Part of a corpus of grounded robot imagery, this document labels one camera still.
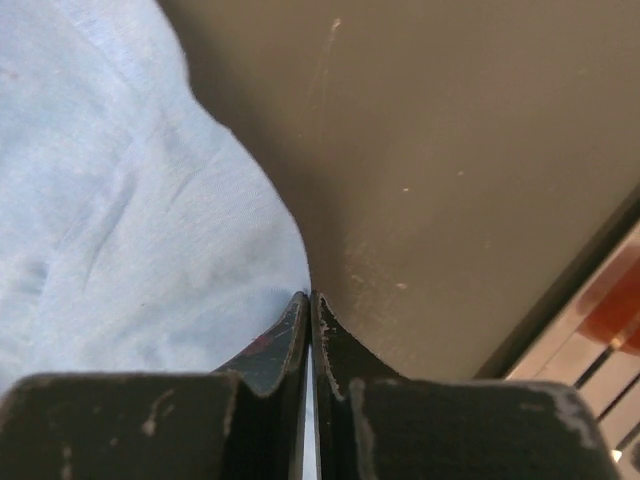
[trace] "white specks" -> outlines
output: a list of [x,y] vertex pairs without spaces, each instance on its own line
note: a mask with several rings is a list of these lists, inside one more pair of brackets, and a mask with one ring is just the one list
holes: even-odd
[[580,417],[583,411],[575,394],[566,387],[556,385],[529,385],[529,390],[543,392],[551,395],[556,407],[556,418],[564,423],[569,430],[575,431],[580,436],[580,444],[585,448],[597,448],[598,441],[591,435],[589,424]]
[[158,407],[164,400],[166,400],[174,393],[175,390],[173,389],[167,390],[158,398],[156,398],[151,404],[151,413],[149,414],[149,418],[147,418],[147,420],[142,424],[142,427],[140,427],[142,433],[144,433],[146,436],[153,437],[153,435],[156,433],[156,418],[158,417]]
[[71,456],[73,452],[69,445],[62,446],[62,468],[60,469],[60,480],[73,479],[73,467],[71,466]]

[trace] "black plastic part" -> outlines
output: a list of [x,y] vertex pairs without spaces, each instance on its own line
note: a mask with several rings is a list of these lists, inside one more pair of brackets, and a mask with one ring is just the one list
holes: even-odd
[[401,377],[311,299],[322,480],[616,479],[589,410],[548,383]]
[[308,312],[296,295],[225,373],[23,380],[0,406],[0,479],[299,478]]
[[309,342],[322,480],[618,478],[573,389],[406,379],[314,293],[209,375],[23,380],[0,480],[299,479]]

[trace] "scratch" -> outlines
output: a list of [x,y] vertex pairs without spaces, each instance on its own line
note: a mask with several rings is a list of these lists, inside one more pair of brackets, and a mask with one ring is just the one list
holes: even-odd
[[149,418],[142,424],[141,430],[148,437],[153,437],[154,433],[156,433],[156,418],[158,417],[158,407],[160,404],[169,398],[171,395],[175,393],[175,390],[167,390],[162,395],[154,400],[151,404],[151,413],[149,414]]
[[320,53],[320,58],[318,59],[318,64],[316,65],[313,77],[311,78],[311,83],[309,83],[309,88],[307,90],[307,96],[305,97],[304,104],[302,105],[302,110],[300,112],[300,120],[304,115],[304,112],[307,110],[307,107],[311,103],[311,98],[313,97],[313,92],[316,90],[318,80],[320,79],[320,72],[322,72],[322,86],[321,86],[321,106],[320,106],[320,128],[318,132],[319,140],[322,141],[323,131],[324,131],[324,116],[325,109],[327,104],[327,84],[329,79],[329,56],[331,54],[331,47],[333,46],[336,40],[336,32],[338,27],[342,23],[340,18],[336,18],[331,24],[331,30],[329,31],[329,37],[322,48],[322,52]]
[[71,466],[71,455],[72,450],[69,445],[63,445],[62,447],[62,469],[60,470],[60,479],[61,480],[72,480],[73,478],[73,467]]

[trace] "wrinkled cloth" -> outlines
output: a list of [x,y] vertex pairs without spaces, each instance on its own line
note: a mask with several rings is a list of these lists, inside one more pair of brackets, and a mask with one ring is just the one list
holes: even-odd
[[211,371],[309,286],[293,219],[193,98],[152,0],[0,0],[0,392]]

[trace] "gray surface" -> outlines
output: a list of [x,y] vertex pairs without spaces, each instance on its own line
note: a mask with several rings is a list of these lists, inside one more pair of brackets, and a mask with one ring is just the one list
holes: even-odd
[[405,374],[495,373],[638,185],[635,0],[161,3],[316,287]]

